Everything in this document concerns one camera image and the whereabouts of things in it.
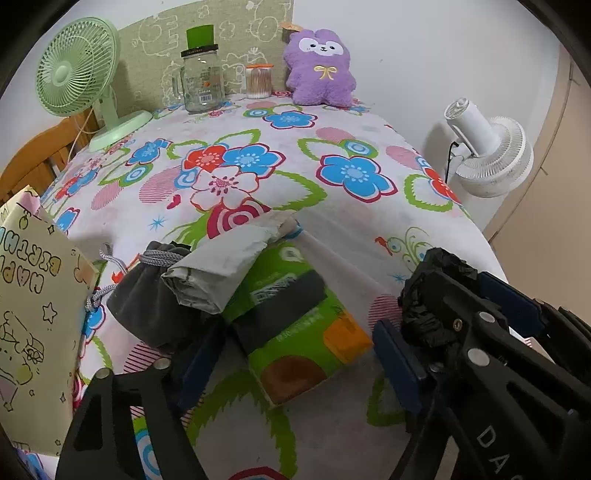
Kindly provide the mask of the grey drawstring pouch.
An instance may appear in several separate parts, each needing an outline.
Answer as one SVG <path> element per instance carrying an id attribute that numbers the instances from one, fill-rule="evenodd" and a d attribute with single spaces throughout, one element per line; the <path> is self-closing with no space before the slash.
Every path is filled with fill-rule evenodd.
<path id="1" fill-rule="evenodd" d="M 162 352 L 197 351 L 204 345 L 222 348 L 221 318 L 181 305 L 162 279 L 169 267 L 189 253 L 187 245 L 150 242 L 118 284 L 86 300 L 86 311 L 94 313 L 105 303 L 122 327 Z"/>

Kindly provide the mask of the grey white plastic mailer bag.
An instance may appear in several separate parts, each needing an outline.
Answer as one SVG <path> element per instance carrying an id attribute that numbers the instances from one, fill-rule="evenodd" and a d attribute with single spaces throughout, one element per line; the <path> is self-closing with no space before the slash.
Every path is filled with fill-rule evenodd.
<path id="1" fill-rule="evenodd" d="M 179 304 L 219 314 L 263 250 L 297 231 L 294 211 L 270 211 L 197 247 L 162 275 Z"/>

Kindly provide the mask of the white standing fan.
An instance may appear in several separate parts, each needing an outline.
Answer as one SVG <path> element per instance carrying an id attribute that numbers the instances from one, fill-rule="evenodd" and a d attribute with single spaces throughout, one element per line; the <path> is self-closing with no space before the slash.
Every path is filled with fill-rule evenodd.
<path id="1" fill-rule="evenodd" d="M 532 173 L 532 143 L 517 120 L 485 117 L 466 97 L 451 102 L 444 119 L 452 139 L 436 170 L 460 188 L 465 208 L 485 230 L 508 195 Z"/>

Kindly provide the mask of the yellow cartoon gift box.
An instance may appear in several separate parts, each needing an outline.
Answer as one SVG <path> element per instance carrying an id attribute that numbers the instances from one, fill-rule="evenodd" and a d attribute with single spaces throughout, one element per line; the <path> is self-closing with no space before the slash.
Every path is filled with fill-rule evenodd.
<path id="1" fill-rule="evenodd" d="M 0 268 L 1 424 L 15 446 L 57 456 L 97 271 L 30 186 L 1 207 Z"/>

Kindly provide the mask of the floral tablecloth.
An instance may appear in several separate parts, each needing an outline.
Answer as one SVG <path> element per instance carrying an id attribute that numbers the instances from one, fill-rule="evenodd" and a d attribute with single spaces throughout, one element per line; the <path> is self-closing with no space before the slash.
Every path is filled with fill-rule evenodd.
<path id="1" fill-rule="evenodd" d="M 300 107 L 280 94 L 201 115 L 161 110 L 114 146 L 78 153 L 43 204 L 88 258 L 108 244 L 125 267 L 152 240 L 197 247 L 293 211 L 303 231 L 288 257 L 314 265 L 365 329 L 396 315 L 432 247 L 502 274 L 436 169 L 361 105 Z M 408 441 L 373 353 L 274 407 L 228 347 L 186 427 L 212 479 L 385 479 Z"/>

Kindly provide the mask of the green tissue pack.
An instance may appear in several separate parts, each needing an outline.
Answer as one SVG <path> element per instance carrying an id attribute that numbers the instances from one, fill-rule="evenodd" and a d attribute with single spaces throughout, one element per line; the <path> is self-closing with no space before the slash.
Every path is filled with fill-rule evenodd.
<path id="1" fill-rule="evenodd" d="M 314 389 L 373 348 L 294 243 L 267 246 L 222 311 L 274 406 Z"/>

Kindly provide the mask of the wooden bed headboard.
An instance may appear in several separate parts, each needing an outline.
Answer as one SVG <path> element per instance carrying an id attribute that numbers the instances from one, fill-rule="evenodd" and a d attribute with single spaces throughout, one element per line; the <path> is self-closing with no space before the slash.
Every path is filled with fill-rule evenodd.
<path id="1" fill-rule="evenodd" d="M 8 163 L 1 175 L 1 204 L 25 186 L 43 194 L 70 159 L 87 147 L 99 129 L 94 108 L 70 116 L 36 135 Z"/>

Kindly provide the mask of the purple plush bunny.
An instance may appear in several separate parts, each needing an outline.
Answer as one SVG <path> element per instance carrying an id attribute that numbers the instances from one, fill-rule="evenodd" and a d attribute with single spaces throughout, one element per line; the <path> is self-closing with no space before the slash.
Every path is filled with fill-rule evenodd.
<path id="1" fill-rule="evenodd" d="M 291 33 L 283 60 L 288 69 L 286 86 L 294 104 L 340 108 L 353 105 L 356 79 L 349 71 L 351 54 L 334 31 Z"/>

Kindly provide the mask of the cotton swab jar orange lid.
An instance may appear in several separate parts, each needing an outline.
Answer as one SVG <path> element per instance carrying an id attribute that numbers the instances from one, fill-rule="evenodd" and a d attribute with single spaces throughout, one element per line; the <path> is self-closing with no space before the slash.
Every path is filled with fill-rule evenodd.
<path id="1" fill-rule="evenodd" d="M 245 67 L 246 95 L 263 99 L 273 94 L 273 64 L 254 64 Z"/>

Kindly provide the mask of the glass mason jar mug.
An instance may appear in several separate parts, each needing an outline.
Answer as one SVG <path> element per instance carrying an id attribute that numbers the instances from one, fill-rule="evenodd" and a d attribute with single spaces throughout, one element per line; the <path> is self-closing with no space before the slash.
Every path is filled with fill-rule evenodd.
<path id="1" fill-rule="evenodd" d="M 191 27 L 186 31 L 186 40 L 187 48 L 180 53 L 182 65 L 176 75 L 185 110 L 189 114 L 215 110 L 221 107 L 225 94 L 214 26 Z"/>

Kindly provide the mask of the green desk fan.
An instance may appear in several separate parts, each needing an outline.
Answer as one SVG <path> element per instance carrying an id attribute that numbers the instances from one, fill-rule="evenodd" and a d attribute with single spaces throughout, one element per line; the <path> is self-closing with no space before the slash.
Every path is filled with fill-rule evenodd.
<path id="1" fill-rule="evenodd" d="M 35 91 L 50 114 L 70 117 L 98 105 L 104 126 L 88 149 L 105 149 L 145 126 L 152 114 L 138 110 L 117 114 L 111 87 L 120 58 L 120 39 L 114 25 L 98 17 L 77 19 L 59 30 L 44 50 L 37 67 Z"/>

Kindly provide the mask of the green cartoon board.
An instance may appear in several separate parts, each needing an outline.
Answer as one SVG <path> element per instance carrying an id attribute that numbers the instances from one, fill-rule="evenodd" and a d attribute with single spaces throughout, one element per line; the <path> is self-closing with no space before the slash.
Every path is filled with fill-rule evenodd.
<path id="1" fill-rule="evenodd" d="M 186 31 L 200 25 L 213 27 L 226 93 L 243 93 L 245 69 L 256 64 L 273 65 L 273 89 L 283 91 L 287 34 L 281 24 L 292 18 L 290 0 L 197 1 L 121 29 L 120 59 L 112 82 L 117 113 L 153 111 L 174 102 L 172 77 L 182 65 Z"/>

